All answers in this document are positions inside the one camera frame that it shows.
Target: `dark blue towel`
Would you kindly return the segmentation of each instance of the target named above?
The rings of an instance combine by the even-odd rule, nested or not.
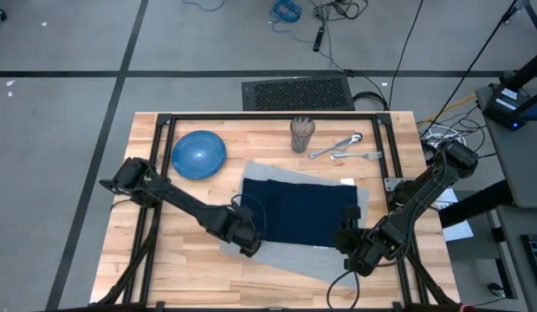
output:
[[[243,195],[259,200],[267,212],[264,230],[262,208],[248,196],[241,204],[255,215],[256,229],[269,242],[333,247],[333,233],[339,229],[343,208],[357,205],[357,187],[291,184],[274,180],[243,180]]]

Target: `gray floor tile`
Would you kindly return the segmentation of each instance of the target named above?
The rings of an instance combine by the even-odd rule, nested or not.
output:
[[[42,310],[114,80],[6,82],[0,79],[0,311]]]
[[[128,79],[101,162],[81,239],[61,301],[62,308],[88,304],[103,240],[112,193],[99,186],[110,179],[124,158],[136,112],[240,111],[243,79]]]
[[[511,0],[425,2],[401,69],[468,68],[511,3]],[[523,12],[500,27],[474,69],[516,69],[536,54],[537,31]]]
[[[301,20],[278,24],[301,40],[313,41],[320,21],[312,4],[300,0]],[[276,34],[268,24],[271,2],[228,0],[216,12],[180,1],[151,0],[131,69],[238,70],[324,69],[328,60],[313,44]],[[344,68],[392,69],[412,22],[411,1],[371,2],[354,21],[330,25],[333,57]],[[327,51],[327,36],[322,49]]]
[[[0,70],[118,70],[138,6],[139,0],[6,1]]]

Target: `fork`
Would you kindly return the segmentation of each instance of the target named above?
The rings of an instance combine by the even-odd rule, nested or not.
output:
[[[338,158],[343,158],[343,157],[360,157],[362,159],[373,160],[373,159],[382,158],[382,152],[364,153],[364,154],[336,152],[336,153],[332,153],[332,156],[330,156],[330,159],[336,160]]]

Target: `glass cup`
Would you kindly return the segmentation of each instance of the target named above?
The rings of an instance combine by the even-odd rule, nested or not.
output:
[[[309,117],[295,117],[289,124],[292,134],[292,150],[296,153],[303,153],[309,145],[314,132],[314,121]]]

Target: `blue plate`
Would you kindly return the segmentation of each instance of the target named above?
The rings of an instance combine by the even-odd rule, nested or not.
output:
[[[194,131],[180,139],[172,150],[172,165],[187,179],[207,179],[226,160],[223,140],[211,131]]]

